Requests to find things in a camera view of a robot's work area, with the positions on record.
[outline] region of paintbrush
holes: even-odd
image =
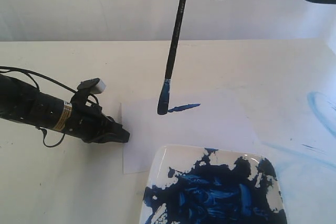
[[[179,38],[180,38],[180,31],[181,31],[185,2],[186,0],[180,0],[178,4],[173,37],[172,37],[172,41],[170,44],[166,72],[164,76],[164,82],[163,82],[163,86],[162,86],[162,90],[161,90],[161,94],[159,98],[159,103],[157,105],[159,115],[166,115],[168,113],[170,83],[171,83],[173,69],[174,69],[177,46],[178,46]]]

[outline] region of gold label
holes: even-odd
[[[71,103],[68,103],[68,102],[64,101],[63,112],[62,112],[62,115],[60,116],[57,124],[53,128],[54,131],[62,131],[64,129],[65,122],[71,116],[71,112],[72,112]]]

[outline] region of white ceramic dish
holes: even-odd
[[[287,223],[268,159],[169,145],[155,155],[140,224]]]

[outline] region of white table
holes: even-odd
[[[120,121],[121,102],[158,97],[169,44],[2,42],[0,55],[1,65],[38,71],[73,88],[102,78],[107,89],[100,103]],[[49,82],[39,83],[44,93],[71,98]],[[234,91],[250,118],[260,153],[278,173],[288,222],[333,223],[336,160],[313,159],[301,145],[336,154],[335,138],[307,103],[311,91],[336,100],[332,51],[316,39],[181,42],[172,92],[216,88]],[[66,137],[49,150],[32,126],[1,120],[0,132],[1,223],[138,223],[148,172],[123,175],[121,144]],[[49,141],[59,137],[49,131]]]

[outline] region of white paper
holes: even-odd
[[[122,105],[122,124],[131,133],[124,145],[125,174],[149,170],[156,151],[168,144],[256,152],[256,134],[232,92],[171,94],[170,108],[193,103],[201,105],[164,116],[156,113],[157,98]]]

